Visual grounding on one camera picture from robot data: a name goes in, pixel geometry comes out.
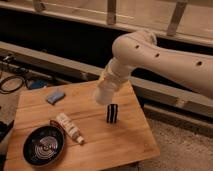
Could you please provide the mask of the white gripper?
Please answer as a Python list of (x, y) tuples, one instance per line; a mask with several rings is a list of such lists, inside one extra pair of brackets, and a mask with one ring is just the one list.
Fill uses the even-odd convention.
[(128, 81), (133, 70), (133, 66), (124, 65), (116, 58), (112, 58), (103, 70), (99, 78), (99, 84), (101, 86), (112, 84), (114, 87), (120, 88)]

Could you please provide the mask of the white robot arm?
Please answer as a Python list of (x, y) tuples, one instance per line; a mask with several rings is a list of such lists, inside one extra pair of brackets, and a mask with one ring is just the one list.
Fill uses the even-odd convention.
[(98, 85), (96, 98), (109, 103), (136, 68), (144, 68), (213, 99), (213, 57), (160, 48), (148, 31), (119, 36), (112, 46), (113, 58)]

